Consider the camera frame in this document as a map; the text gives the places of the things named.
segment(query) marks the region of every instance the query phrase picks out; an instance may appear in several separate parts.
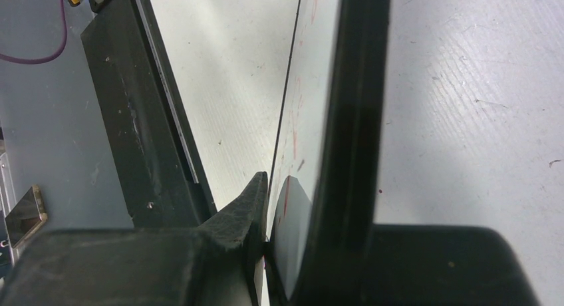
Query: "phone screen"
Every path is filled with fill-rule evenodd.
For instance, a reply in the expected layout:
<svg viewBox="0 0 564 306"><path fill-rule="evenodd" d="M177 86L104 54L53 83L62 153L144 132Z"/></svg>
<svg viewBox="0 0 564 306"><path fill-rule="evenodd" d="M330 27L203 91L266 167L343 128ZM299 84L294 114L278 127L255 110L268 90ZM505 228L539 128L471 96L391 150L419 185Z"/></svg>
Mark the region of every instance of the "phone screen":
<svg viewBox="0 0 564 306"><path fill-rule="evenodd" d="M12 247L37 231L47 220L38 186L33 186L6 216L6 229Z"/></svg>

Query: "cable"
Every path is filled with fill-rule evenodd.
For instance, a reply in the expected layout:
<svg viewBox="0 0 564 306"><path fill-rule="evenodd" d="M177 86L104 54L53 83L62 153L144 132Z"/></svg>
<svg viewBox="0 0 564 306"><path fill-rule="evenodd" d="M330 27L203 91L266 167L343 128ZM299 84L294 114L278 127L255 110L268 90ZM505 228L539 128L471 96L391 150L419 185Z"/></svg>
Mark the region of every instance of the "cable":
<svg viewBox="0 0 564 306"><path fill-rule="evenodd" d="M63 53L65 46L67 45L67 19L65 18L65 6L63 0L59 0L59 5L61 6L61 21L63 22L63 40L59 45L59 48L48 57L39 58L39 59L21 59L16 57L10 57L9 55L3 55L0 53L0 60L17 63L20 65L40 65L42 63L47 63L50 61L55 60L56 58Z"/></svg>

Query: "purple cable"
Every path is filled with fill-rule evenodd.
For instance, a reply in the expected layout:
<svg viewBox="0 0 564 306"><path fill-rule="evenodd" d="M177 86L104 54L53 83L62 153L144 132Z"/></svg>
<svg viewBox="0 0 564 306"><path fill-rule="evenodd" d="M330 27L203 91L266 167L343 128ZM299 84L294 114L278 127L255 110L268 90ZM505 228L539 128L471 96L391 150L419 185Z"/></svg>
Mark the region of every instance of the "purple cable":
<svg viewBox="0 0 564 306"><path fill-rule="evenodd" d="M65 18L65 6L63 4L63 0L59 0L59 5L61 6L61 21L63 22L63 41L61 41L61 45L59 45L59 48L52 55L40 59L21 59L0 53L0 60L18 63L20 65L40 65L41 63L47 63L58 58L59 55L63 53L63 50L67 45L67 19Z"/></svg>

